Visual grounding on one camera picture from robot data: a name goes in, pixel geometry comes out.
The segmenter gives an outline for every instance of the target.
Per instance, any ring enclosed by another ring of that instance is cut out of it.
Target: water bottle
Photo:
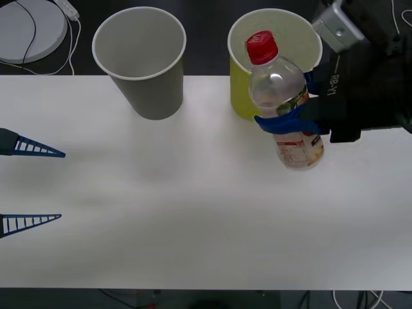
[[[278,55],[272,32],[255,33],[247,40],[247,51],[254,65],[249,94],[263,118],[284,115],[309,99],[303,72]],[[313,133],[274,135],[274,139],[277,154],[289,169],[313,167],[324,153],[322,138]]]

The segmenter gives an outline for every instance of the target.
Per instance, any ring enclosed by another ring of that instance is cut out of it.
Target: cup rim
[[[166,68],[164,68],[163,70],[148,75],[148,76],[143,76],[143,77],[126,77],[126,76],[121,76],[118,74],[115,74],[111,71],[109,71],[108,69],[106,69],[99,61],[99,59],[96,56],[96,38],[98,36],[98,34],[100,33],[100,31],[102,30],[102,28],[113,18],[115,18],[118,15],[121,15],[127,11],[132,11],[132,10],[154,10],[154,11],[158,11],[161,12],[163,14],[168,15],[169,17],[171,17],[174,21],[176,21],[176,23],[178,24],[178,26],[180,27],[180,29],[182,30],[183,33],[183,44],[182,44],[182,50],[180,51],[179,55],[177,56],[177,58]],[[97,65],[99,66],[100,69],[102,69],[104,72],[106,72],[108,75],[112,76],[112,77],[116,77],[118,79],[122,79],[122,80],[146,80],[146,79],[152,79],[154,77],[157,77],[163,73],[166,73],[167,71],[169,71],[171,68],[173,68],[176,63],[178,63],[178,61],[182,58],[183,53],[185,52],[186,49],[186,31],[185,28],[183,27],[182,23],[171,13],[169,13],[168,11],[162,10],[161,8],[153,8],[151,6],[137,6],[134,8],[126,8],[125,10],[121,10],[111,16],[109,16],[96,30],[94,36],[93,36],[93,40],[91,42],[91,53],[93,54],[93,58],[95,59],[95,62],[97,63]]]
[[[313,28],[313,27],[312,27],[312,24],[309,23],[309,22],[308,22],[305,18],[303,18],[302,16],[300,16],[300,15],[298,15],[298,14],[296,14],[296,13],[293,13],[293,12],[291,12],[291,11],[288,11],[288,10],[283,10],[283,9],[281,9],[281,8],[261,8],[261,9],[259,9],[259,10],[254,10],[254,11],[251,11],[251,12],[249,12],[249,13],[246,13],[245,15],[242,15],[241,17],[239,17],[239,19],[238,19],[237,21],[235,21],[235,23],[232,25],[232,27],[231,27],[230,30],[229,30],[229,34],[228,34],[228,36],[227,36],[227,49],[229,50],[230,58],[232,58],[232,60],[236,63],[236,65],[237,65],[242,71],[244,71],[245,73],[250,73],[250,71],[246,70],[246,69],[239,63],[239,61],[235,58],[235,56],[233,55],[232,46],[230,45],[230,38],[232,37],[232,32],[233,32],[233,30],[235,29],[235,27],[236,27],[242,20],[244,20],[244,19],[245,19],[246,17],[248,17],[249,15],[253,15],[253,14],[256,14],[256,13],[259,13],[259,12],[264,12],[264,11],[278,11],[278,12],[284,12],[284,13],[289,14],[289,15],[293,15],[293,16],[298,17],[298,18],[300,18],[301,20],[303,20],[309,27]],[[320,46],[319,56],[318,56],[318,58],[316,59],[315,64],[314,64],[314,67],[316,67],[316,66],[320,63],[320,61],[321,61],[321,59],[322,59],[323,49],[322,49],[322,40],[321,40],[321,37],[320,37],[319,34],[317,34],[316,32],[314,32],[314,33],[316,34],[316,39],[317,39],[318,45]]]

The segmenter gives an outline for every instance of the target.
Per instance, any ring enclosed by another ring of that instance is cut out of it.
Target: white table
[[[108,77],[1,77],[0,127],[67,153],[0,157],[0,213],[62,214],[0,239],[0,287],[412,290],[404,131],[289,171],[228,77],[186,77],[162,121]]]

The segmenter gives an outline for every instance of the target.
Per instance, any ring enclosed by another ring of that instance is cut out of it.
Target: yellow paper cup
[[[322,41],[303,17],[277,8],[264,8],[240,17],[227,37],[230,53],[230,103],[244,119],[260,115],[249,97],[248,85],[252,63],[246,49],[246,40],[261,30],[273,32],[279,54],[294,62],[303,72],[319,64]]]

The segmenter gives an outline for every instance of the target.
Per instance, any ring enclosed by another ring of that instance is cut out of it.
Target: red bottle cap
[[[247,40],[247,52],[252,64],[264,64],[277,55],[277,45],[272,32],[260,31]]]

